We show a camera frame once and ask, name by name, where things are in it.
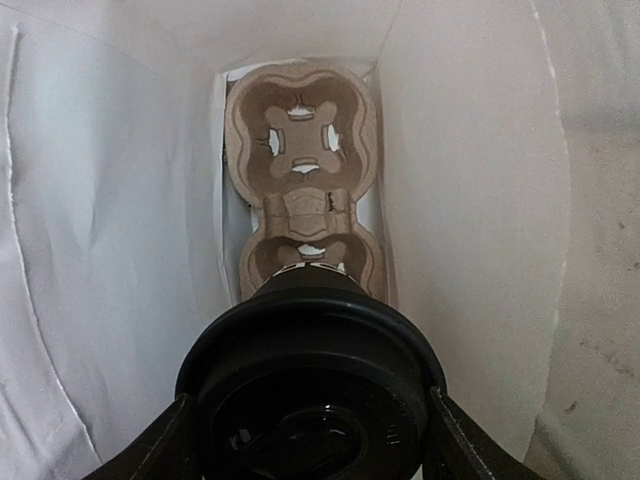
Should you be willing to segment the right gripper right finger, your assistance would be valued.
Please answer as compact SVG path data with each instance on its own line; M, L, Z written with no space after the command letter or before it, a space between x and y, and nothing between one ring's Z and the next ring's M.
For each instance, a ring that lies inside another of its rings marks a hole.
M503 450L442 389L431 388L425 479L539 479Z

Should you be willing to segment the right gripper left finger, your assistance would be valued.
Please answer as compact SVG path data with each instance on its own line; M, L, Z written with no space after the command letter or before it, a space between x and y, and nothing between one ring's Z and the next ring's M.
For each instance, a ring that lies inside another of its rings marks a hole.
M180 395L121 453L85 479L192 479L193 398Z

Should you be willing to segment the black coffee cup lid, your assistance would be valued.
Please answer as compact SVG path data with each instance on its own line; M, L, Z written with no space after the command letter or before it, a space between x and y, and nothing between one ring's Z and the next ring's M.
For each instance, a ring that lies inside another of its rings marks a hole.
M409 479L446 383L425 336L393 308L330 289L264 294L208 326L178 394L195 400L207 479Z

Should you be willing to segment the beige paper bag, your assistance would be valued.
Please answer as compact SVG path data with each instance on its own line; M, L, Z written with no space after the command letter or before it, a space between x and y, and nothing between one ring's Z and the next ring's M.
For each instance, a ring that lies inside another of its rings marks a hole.
M639 475L635 1L5 1L1 475L79 479L171 402L237 298L222 163L255 65L354 68L358 213L450 395L550 479Z

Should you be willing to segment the brown cardboard cup carrier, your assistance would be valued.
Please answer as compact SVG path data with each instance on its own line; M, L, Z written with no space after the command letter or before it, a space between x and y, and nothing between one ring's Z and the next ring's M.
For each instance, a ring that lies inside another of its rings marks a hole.
M357 213L379 164L364 81L323 62L262 66L230 89L224 127L232 185L258 219L239 261L241 297L286 267L312 263L387 300L383 250Z

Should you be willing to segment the black paper coffee cup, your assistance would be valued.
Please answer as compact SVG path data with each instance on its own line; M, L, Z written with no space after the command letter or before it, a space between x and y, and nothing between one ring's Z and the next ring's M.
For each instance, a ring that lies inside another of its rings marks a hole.
M373 302L351 276L337 267L317 262L301 262L282 268L256 290L249 302L275 302L287 299Z

